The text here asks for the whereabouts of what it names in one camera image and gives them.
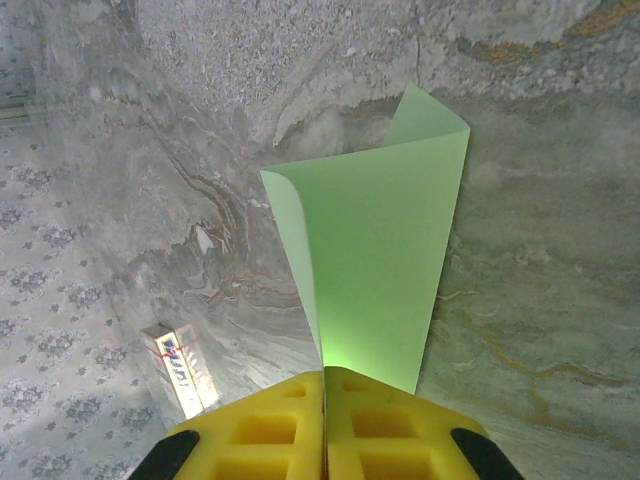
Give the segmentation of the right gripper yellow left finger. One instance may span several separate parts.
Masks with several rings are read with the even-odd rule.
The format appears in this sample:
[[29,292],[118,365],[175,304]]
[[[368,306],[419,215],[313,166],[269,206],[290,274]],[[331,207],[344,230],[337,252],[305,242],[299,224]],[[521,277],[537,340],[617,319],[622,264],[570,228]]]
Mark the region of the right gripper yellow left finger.
[[321,479],[323,400],[323,374],[299,374],[179,424],[132,477]]

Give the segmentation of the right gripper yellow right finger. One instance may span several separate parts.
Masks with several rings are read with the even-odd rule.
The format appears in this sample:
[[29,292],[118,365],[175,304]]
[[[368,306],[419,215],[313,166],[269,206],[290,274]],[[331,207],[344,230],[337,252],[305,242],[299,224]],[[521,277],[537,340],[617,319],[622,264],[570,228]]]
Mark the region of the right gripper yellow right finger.
[[474,419],[342,367],[324,369],[329,479],[521,479]]

